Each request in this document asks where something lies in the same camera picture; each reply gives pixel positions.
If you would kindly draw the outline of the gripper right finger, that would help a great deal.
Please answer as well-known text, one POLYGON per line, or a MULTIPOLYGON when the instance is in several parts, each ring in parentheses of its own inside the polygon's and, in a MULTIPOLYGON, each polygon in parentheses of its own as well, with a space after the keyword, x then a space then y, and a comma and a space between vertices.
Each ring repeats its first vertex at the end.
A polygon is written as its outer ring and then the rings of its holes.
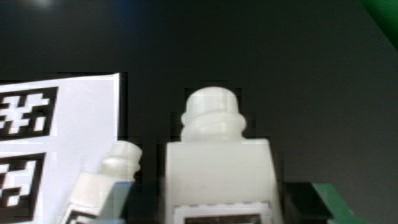
POLYGON ((283 212, 286 224, 327 224, 333 214, 310 182, 283 185, 283 212))

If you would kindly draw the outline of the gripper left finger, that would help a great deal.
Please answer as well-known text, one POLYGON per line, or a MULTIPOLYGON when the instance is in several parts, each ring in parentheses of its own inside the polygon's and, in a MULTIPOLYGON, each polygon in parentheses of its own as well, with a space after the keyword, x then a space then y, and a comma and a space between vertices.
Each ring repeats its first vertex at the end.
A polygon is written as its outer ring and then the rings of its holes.
POLYGON ((155 183, 130 188, 121 218, 127 224, 159 224, 159 188, 155 183))

